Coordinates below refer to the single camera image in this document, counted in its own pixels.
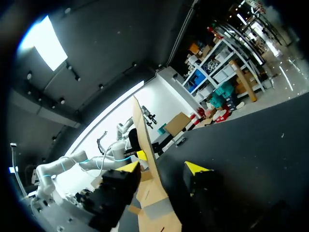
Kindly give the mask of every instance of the gray floor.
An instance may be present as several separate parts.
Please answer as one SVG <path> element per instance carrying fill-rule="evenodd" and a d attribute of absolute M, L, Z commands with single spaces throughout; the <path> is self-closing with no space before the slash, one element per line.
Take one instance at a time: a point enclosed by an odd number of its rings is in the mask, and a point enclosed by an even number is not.
<path fill-rule="evenodd" d="M 265 70 L 268 70 L 268 76 L 275 76 L 272 78 L 273 88 L 266 89 L 264 93 L 256 92 L 258 98 L 256 102 L 251 102 L 249 97 L 243 98 L 245 106 L 234 111 L 227 120 L 251 114 L 308 92 L 309 64 L 303 59 L 299 50 L 293 45 L 283 47 L 277 44 L 276 48 L 282 52 L 278 57 L 274 57 L 270 51 L 264 55 L 267 60 Z"/>

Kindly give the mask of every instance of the robotic arm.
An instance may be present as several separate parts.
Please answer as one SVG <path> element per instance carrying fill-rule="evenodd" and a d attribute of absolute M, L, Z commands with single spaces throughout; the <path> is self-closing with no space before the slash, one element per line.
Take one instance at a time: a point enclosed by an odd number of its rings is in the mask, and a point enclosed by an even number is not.
<path fill-rule="evenodd" d="M 93 169 L 117 169 L 119 167 L 125 166 L 131 163 L 131 159 L 125 158 L 125 142 L 119 141 L 111 146 L 110 149 L 113 156 L 105 155 L 106 159 L 109 159 L 111 162 L 104 161 L 104 156 L 93 157 L 88 159 L 84 151 L 79 151 L 73 153 L 68 157 L 61 157 L 60 159 L 48 163 L 41 164 L 36 168 L 36 173 L 40 181 L 38 187 L 37 196 L 43 199 L 49 197 L 52 192 L 56 189 L 54 181 L 52 180 L 53 175 L 61 174 L 68 169 L 72 168 L 75 164 L 78 164 L 83 170 L 89 171 Z"/>

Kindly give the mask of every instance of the table surface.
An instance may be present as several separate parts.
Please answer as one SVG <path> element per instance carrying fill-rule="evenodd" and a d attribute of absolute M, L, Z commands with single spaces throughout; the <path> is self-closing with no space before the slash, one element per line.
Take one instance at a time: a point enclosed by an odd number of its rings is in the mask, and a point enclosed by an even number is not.
<path fill-rule="evenodd" d="M 188 210 L 189 196 L 183 184 L 186 160 L 219 171 L 243 211 L 265 210 L 279 200 L 294 209 L 305 207 L 308 102 L 309 93 L 241 118 L 188 131 L 185 143 L 172 145 L 157 160 L 157 166 L 179 219 L 194 217 Z"/>

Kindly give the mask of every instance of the shelving unit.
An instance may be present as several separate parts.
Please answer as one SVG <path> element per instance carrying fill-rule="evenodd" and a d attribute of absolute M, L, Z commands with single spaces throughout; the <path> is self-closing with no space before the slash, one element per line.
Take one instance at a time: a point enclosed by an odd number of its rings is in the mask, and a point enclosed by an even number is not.
<path fill-rule="evenodd" d="M 232 52 L 224 59 L 223 62 L 221 62 L 211 73 L 207 74 L 206 71 L 204 70 L 204 64 L 206 62 L 208 62 L 210 60 L 210 57 L 212 57 L 212 55 L 218 51 L 218 48 L 222 48 L 222 47 L 228 47 L 230 50 L 232 50 Z M 191 95 L 193 95 L 195 92 L 197 92 L 198 90 L 201 90 L 201 87 L 204 85 L 204 83 L 206 81 L 209 81 L 211 85 L 213 85 L 214 87 L 214 91 L 219 88 L 224 82 L 230 80 L 231 78 L 233 78 L 236 73 L 232 73 L 230 74 L 227 78 L 225 78 L 223 81 L 217 83 L 214 80 L 214 77 L 216 74 L 218 74 L 219 72 L 221 72 L 222 69 L 224 69 L 228 62 L 231 61 L 232 59 L 236 59 L 239 58 L 242 62 L 243 65 L 240 67 L 242 70 L 247 68 L 253 75 L 253 77 L 255 78 L 257 85 L 255 85 L 253 87 L 253 90 L 256 91 L 258 89 L 261 89 L 263 92 L 265 91 L 262 83 L 260 82 L 260 80 L 258 79 L 258 74 L 259 71 L 258 69 L 255 67 L 255 65 L 248 60 L 248 56 L 245 54 L 245 52 L 241 49 L 241 47 L 237 46 L 236 43 L 233 43 L 233 41 L 231 41 L 229 43 L 228 40 L 226 39 L 221 39 L 215 46 L 214 48 L 207 54 L 207 56 L 204 58 L 204 60 L 199 64 L 196 65 L 196 67 L 194 68 L 194 70 L 192 71 L 192 73 L 187 77 L 187 79 L 185 80 L 185 82 L 183 83 L 183 86 L 185 87 L 185 85 L 189 85 L 190 83 L 193 82 L 193 78 L 195 76 L 195 72 L 198 70 L 200 71 L 204 76 L 205 79 L 203 79 L 194 89 L 193 91 L 190 92 Z M 248 94 L 247 92 L 239 94 L 238 97 L 242 97 L 245 96 L 246 94 Z"/>

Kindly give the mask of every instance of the ceiling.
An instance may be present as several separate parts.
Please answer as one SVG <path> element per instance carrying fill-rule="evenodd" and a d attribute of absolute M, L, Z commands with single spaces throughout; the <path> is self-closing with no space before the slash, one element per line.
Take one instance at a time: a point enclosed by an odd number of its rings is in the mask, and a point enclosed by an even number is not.
<path fill-rule="evenodd" d="M 19 145 L 19 160 L 31 157 L 37 164 L 42 158 L 63 155 L 110 103 L 139 81 L 151 79 L 150 67 L 168 60 L 191 2 L 71 0 L 51 12 L 49 18 L 68 59 L 54 72 L 35 48 L 16 59 L 7 130 L 9 142 Z M 71 11 L 65 14 L 68 7 Z"/>

